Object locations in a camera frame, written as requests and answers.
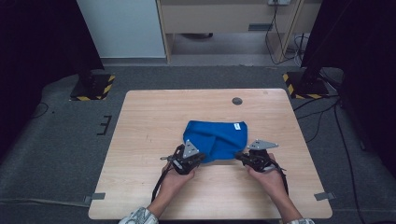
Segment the grey tape piece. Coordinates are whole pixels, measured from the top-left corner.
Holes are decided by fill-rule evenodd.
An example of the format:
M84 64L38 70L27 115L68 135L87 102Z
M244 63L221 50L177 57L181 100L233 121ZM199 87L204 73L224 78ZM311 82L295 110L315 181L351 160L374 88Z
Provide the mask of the grey tape piece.
M315 199L317 201L323 201L323 200L333 200L336 198L335 194L333 192L321 192L321 193L316 193L314 195Z
M85 204L91 204L93 200L103 200L106 197L104 192L93 193L92 195L85 196L83 202Z

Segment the white panel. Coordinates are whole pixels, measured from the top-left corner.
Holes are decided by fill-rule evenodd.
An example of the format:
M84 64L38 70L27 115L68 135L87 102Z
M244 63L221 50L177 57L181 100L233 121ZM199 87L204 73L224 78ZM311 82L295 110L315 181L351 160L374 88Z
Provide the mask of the white panel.
M77 0L103 59L164 58L156 0Z

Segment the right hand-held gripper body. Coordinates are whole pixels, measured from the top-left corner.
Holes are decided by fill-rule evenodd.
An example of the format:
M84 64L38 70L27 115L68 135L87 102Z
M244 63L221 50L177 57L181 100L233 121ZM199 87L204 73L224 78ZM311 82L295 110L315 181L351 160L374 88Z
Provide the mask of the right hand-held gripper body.
M267 149L273 147L278 147L278 144L261 139L256 139L247 146L250 166L256 172L268 172L276 168L275 162L267 153Z

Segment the black curtain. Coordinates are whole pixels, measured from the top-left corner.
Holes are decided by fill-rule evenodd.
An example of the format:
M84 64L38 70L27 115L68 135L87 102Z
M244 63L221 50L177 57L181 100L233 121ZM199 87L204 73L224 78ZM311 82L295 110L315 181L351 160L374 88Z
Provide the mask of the black curtain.
M396 0L322 0L304 78L344 72L341 97L365 147L396 175Z
M0 0L0 160L46 85L102 67L77 0Z

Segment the blue cloth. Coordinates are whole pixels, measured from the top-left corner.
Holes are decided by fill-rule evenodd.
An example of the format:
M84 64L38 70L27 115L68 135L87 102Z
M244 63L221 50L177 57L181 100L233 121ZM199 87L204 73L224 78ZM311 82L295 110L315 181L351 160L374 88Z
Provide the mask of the blue cloth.
M211 122L190 120L183 133L183 140L190 140L201 153L203 163L232 160L248 142L248 126L244 121Z

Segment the wooden desk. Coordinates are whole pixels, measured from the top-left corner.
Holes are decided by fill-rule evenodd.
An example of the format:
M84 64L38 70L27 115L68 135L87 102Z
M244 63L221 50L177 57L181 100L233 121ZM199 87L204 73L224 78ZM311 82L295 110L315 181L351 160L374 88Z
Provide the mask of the wooden desk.
M296 34L309 34L323 0L291 0L269 6L268 0L156 0L166 58L176 34L265 32L279 63Z

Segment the person's right hand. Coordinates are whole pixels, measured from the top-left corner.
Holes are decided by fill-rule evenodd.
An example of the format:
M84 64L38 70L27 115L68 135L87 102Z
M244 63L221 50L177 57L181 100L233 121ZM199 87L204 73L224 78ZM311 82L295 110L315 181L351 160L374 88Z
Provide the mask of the person's right hand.
M282 176L278 170L271 170L266 173L256 172L246 165L247 173L255 178L263 187L264 191L273 201L280 201L288 198Z

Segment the person's left hand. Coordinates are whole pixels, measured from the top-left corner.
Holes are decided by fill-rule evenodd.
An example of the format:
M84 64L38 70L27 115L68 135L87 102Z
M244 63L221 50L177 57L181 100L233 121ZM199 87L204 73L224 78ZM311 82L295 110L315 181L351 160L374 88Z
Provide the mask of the person's left hand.
M180 190L195 176L195 170L187 175L180 175L175 169L171 168L165 175L160 186L159 196L172 199Z

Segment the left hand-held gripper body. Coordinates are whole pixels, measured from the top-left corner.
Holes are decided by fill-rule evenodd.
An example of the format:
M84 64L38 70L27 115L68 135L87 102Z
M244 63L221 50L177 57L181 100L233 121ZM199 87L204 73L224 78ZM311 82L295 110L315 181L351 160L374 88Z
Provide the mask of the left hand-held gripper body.
M162 160L170 161L180 175L187 175L193 168L197 167L193 165L193 161L200 160L200 158L197 158L199 153L200 150L188 139L184 144L179 145L172 155L162 157Z

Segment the striped black stand base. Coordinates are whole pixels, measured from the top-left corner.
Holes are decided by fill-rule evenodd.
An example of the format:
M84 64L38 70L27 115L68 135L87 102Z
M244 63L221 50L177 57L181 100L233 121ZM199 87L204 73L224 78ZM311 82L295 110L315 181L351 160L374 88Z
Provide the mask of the striped black stand base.
M93 75L91 82L78 80L70 93L71 101L90 101L106 99L115 77L113 75Z
M319 99L329 96L323 80L305 72L287 72L283 79L292 99Z

